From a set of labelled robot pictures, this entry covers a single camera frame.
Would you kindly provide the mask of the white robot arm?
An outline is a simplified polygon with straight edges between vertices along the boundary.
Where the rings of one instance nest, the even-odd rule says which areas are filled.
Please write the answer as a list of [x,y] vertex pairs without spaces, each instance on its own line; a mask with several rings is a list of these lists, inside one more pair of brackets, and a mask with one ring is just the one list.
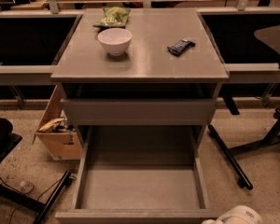
[[202,224],[263,224],[263,219],[254,209],[237,205],[216,219],[207,219]]

